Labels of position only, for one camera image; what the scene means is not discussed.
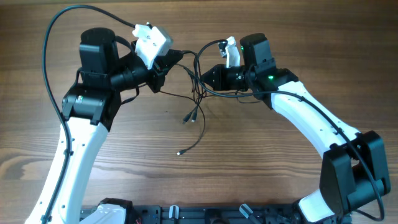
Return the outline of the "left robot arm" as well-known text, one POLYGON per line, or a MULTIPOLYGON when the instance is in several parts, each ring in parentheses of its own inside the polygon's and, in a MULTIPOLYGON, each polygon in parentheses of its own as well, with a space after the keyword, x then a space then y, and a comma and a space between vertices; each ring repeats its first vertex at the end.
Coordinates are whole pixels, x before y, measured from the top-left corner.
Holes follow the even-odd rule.
POLYGON ((62 100, 57 150, 27 223, 79 223, 94 161, 125 103, 121 92, 143 83, 159 92, 183 57, 161 27, 136 25, 132 34, 132 43, 102 27, 81 34, 81 68, 62 100))

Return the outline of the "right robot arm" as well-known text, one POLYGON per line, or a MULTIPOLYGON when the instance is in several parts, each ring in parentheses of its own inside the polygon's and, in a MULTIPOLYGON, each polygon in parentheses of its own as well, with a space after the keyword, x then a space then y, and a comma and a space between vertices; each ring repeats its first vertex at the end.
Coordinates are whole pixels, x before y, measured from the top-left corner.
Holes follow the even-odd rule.
POLYGON ((288 119, 314 146, 322 159, 316 191, 289 207, 290 223, 342 223, 352 212, 377 202, 385 217, 382 197, 391 191, 384 142, 374 131, 362 133, 319 103, 286 68, 279 68, 267 37, 251 34, 236 41, 217 42, 225 64, 205 73, 195 64, 199 84, 210 93, 228 98, 253 96, 288 119))

